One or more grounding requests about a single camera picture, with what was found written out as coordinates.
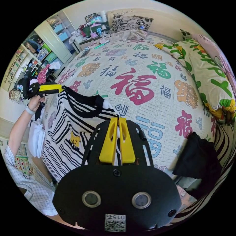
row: screw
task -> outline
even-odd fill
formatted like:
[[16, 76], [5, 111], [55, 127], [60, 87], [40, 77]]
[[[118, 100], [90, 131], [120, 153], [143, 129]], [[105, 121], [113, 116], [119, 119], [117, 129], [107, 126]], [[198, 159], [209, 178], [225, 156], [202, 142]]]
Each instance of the screw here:
[[115, 169], [115, 170], [113, 171], [113, 175], [116, 176], [116, 177], [119, 177], [119, 176], [121, 175], [120, 170]]
[[169, 216], [169, 217], [172, 217], [172, 216], [175, 215], [175, 213], [176, 213], [176, 210], [171, 210], [171, 211], [168, 213], [168, 216]]
[[65, 214], [65, 211], [64, 211], [62, 208], [59, 209], [59, 212], [60, 212], [62, 215]]

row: qr code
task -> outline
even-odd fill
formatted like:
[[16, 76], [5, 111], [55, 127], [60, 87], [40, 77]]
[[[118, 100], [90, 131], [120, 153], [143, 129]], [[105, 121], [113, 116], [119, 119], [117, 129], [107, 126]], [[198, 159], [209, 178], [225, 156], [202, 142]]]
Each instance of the qr code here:
[[118, 220], [105, 219], [105, 231], [125, 232], [126, 222]]

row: hand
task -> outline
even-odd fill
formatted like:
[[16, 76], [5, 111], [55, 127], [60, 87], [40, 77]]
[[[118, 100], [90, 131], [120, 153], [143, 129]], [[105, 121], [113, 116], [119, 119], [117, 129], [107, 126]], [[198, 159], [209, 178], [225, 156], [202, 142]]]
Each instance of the hand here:
[[41, 98], [39, 95], [32, 97], [29, 101], [29, 104], [28, 104], [29, 109], [32, 111], [37, 111], [40, 103], [44, 102], [44, 100], [45, 100], [45, 94], [44, 94], [43, 98]]

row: plaid shirt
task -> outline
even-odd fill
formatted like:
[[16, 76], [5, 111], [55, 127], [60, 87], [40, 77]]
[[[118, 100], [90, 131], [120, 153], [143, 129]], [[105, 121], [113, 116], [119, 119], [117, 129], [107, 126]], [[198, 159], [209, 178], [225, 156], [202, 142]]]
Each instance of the plaid shirt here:
[[15, 157], [9, 146], [5, 150], [3, 159], [17, 187], [26, 189], [24, 194], [26, 199], [42, 214], [48, 216], [57, 215], [58, 213], [52, 204], [55, 187], [52, 182], [50, 183], [47, 180], [37, 166], [32, 163], [33, 176], [25, 175], [16, 169]]

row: blue box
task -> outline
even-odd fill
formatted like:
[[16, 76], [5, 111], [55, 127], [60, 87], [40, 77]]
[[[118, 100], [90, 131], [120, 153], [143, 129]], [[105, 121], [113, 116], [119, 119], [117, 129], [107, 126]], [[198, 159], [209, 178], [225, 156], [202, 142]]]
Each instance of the blue box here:
[[60, 32], [61, 30], [63, 30], [62, 24], [59, 24], [59, 25], [57, 25], [57, 26], [54, 28], [54, 31], [55, 31], [56, 33]]
[[67, 35], [66, 32], [62, 33], [58, 37], [60, 38], [61, 41], [64, 41], [64, 40], [68, 39], [68, 35]]

